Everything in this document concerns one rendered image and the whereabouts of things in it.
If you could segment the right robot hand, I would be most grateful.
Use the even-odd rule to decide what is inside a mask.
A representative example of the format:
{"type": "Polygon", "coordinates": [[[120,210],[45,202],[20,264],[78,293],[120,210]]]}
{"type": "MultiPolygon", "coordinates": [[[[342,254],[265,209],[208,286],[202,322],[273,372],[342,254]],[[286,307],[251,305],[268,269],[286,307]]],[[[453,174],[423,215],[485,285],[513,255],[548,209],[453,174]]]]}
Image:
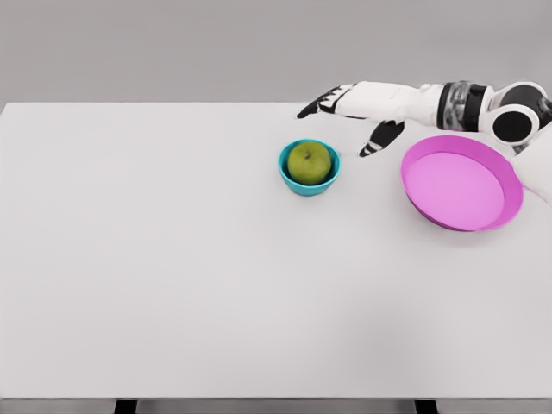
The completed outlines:
{"type": "Polygon", "coordinates": [[[377,126],[359,152],[364,158],[387,148],[402,134],[408,106],[416,95],[417,89],[406,85],[369,81],[339,85],[308,103],[297,118],[326,113],[376,121],[377,126]]]}

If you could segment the green apple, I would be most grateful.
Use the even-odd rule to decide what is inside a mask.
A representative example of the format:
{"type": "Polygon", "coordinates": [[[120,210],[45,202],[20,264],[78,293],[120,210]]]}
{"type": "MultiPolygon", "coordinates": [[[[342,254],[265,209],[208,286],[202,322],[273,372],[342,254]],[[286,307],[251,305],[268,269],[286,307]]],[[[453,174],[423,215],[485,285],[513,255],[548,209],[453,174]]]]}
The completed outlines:
{"type": "Polygon", "coordinates": [[[291,150],[287,168],[291,177],[299,184],[320,184],[331,168],[329,150],[317,141],[301,142],[291,150]]]}

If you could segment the blue bowl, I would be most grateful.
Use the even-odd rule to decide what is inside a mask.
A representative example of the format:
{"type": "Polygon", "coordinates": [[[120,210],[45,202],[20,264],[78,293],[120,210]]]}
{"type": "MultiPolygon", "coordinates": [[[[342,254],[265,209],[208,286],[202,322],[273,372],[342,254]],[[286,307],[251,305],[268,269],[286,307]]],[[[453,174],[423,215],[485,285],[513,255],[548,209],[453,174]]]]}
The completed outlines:
{"type": "Polygon", "coordinates": [[[299,184],[299,182],[296,182],[291,177],[291,175],[288,171],[288,168],[287,168],[287,160],[288,160],[288,156],[289,156],[291,150],[295,146],[297,146],[299,143],[304,142],[304,141],[317,141],[317,140],[303,139],[303,140],[293,141],[293,142],[287,144],[280,151],[279,159],[278,159],[278,167],[279,167],[279,172],[280,172],[280,175],[281,175],[282,179],[284,180],[286,185],[293,192],[295,192],[295,193],[297,193],[298,195],[301,195],[301,196],[311,197],[311,196],[316,196],[316,195],[322,194],[324,191],[329,189],[329,187],[336,181],[336,179],[337,179],[337,177],[338,177],[338,175],[341,171],[341,159],[340,159],[339,154],[337,153],[337,151],[333,147],[331,147],[329,144],[327,144],[325,142],[317,141],[319,143],[322,143],[329,150],[329,154],[330,154],[330,158],[331,158],[331,168],[329,170],[329,173],[326,176],[326,178],[324,179],[324,181],[321,182],[320,184],[317,184],[317,185],[302,185],[302,184],[299,184]]]}

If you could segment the pink plate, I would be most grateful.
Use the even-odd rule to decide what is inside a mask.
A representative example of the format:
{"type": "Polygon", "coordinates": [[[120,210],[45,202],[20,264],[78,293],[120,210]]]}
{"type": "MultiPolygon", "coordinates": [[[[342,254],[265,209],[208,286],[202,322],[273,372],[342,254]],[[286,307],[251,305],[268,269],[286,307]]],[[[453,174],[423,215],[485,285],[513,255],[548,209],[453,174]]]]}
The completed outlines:
{"type": "Polygon", "coordinates": [[[400,175],[413,206],[446,229],[498,229],[524,202],[524,187],[509,160],[463,136],[438,135],[414,144],[402,159],[400,175]]]}

